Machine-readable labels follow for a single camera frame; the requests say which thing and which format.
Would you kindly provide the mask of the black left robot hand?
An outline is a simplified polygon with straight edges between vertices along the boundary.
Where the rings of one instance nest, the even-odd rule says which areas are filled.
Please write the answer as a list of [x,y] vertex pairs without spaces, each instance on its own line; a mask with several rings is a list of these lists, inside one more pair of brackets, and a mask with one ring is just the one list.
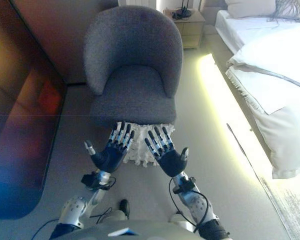
[[111,174],[123,162],[133,143],[135,135],[135,131],[131,131],[130,123],[126,128],[125,127],[125,121],[115,123],[111,134],[109,135],[107,144],[101,152],[95,151],[89,140],[84,141],[84,146],[89,153],[92,162],[99,170]]

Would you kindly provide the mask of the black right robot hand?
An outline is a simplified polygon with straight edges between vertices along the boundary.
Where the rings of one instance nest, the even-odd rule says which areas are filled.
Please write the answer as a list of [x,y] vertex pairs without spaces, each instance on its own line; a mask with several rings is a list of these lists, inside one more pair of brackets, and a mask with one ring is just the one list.
[[154,145],[154,148],[152,147],[148,138],[144,139],[145,144],[161,169],[166,173],[166,175],[173,178],[185,170],[188,163],[189,148],[185,147],[181,154],[179,154],[176,151],[172,139],[164,126],[162,127],[162,131],[166,140],[162,138],[161,133],[156,126],[154,127],[154,131],[159,139],[159,142],[156,141],[153,132],[149,130],[148,135]]

